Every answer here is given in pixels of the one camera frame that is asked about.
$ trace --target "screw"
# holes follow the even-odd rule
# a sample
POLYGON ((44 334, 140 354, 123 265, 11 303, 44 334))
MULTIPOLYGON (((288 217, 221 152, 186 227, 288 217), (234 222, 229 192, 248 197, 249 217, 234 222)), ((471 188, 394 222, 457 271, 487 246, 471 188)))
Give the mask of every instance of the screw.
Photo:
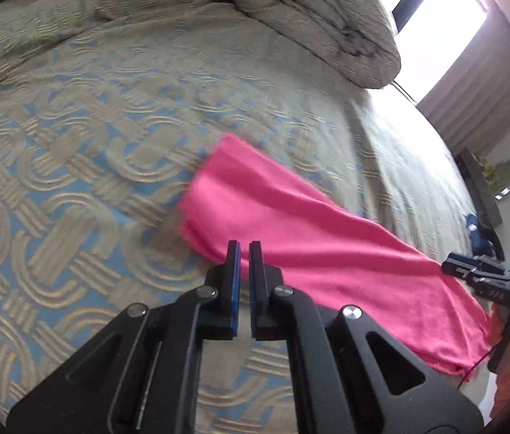
POLYGON ((200 298, 211 298, 216 295, 216 289, 209 285, 202 285, 198 289, 196 289, 196 294, 200 298))
POLYGON ((128 306, 128 310, 126 311, 128 312, 128 316, 138 318, 139 316, 143 316, 147 309, 148 307, 143 303, 133 303, 128 306))
POLYGON ((361 315, 363 315, 363 312, 360 307, 348 305, 343 309, 343 315, 345 318, 349 318, 350 320, 357 320, 361 315))
POLYGON ((275 295, 277 295, 277 297, 285 298, 293 294, 293 288, 289 287, 288 285, 281 284, 275 287, 273 289, 273 292, 275 292, 275 295))

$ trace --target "gray curtain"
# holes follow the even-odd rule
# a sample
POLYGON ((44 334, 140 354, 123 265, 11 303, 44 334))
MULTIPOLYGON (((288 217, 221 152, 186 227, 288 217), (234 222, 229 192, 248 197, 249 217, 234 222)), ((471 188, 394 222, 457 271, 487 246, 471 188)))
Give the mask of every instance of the gray curtain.
POLYGON ((418 109, 454 155, 490 151, 510 130, 510 25, 497 7, 418 109))

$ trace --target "pink cloth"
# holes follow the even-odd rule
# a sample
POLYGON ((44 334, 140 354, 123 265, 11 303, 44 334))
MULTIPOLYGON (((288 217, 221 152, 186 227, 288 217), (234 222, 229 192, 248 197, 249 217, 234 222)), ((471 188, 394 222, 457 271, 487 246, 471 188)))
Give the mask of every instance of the pink cloth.
POLYGON ((246 277, 248 244, 259 240, 286 284, 332 309, 361 307, 434 369, 463 375, 489 349, 488 315, 438 263, 233 135, 180 207, 182 234, 201 255, 221 262, 238 240, 246 277))

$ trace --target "mattress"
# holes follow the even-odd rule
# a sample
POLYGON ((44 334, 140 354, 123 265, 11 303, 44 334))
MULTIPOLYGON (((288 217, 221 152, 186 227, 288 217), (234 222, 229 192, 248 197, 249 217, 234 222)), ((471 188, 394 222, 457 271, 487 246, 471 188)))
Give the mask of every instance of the mattress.
MULTIPOLYGON (((226 2, 9 0, 1 421, 127 305, 203 282, 177 204, 225 132, 431 258, 468 251, 473 206, 450 152, 393 86, 360 88, 226 2)), ((196 430, 295 432, 284 343, 251 340, 246 312, 235 341, 206 345, 196 430)))

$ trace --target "silver screw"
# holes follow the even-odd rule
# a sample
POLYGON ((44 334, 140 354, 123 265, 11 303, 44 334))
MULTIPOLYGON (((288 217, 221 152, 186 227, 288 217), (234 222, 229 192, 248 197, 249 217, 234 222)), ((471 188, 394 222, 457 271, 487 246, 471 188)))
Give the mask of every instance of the silver screw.
POLYGON ((289 287, 288 285, 281 284, 275 287, 273 289, 273 292, 275 292, 275 295, 277 295, 277 297, 285 298, 293 294, 293 288, 289 287))
POLYGON ((209 285, 202 285, 198 289, 196 289, 196 294, 200 298, 211 298, 216 295, 216 289, 209 285))
POLYGON ((360 307, 356 307, 355 305, 348 305, 343 309, 343 315, 345 318, 349 318, 351 320, 357 320, 363 312, 360 307))
POLYGON ((143 303, 133 303, 128 306, 128 316, 132 318, 138 318, 139 316, 143 316, 146 313, 147 306, 143 303))

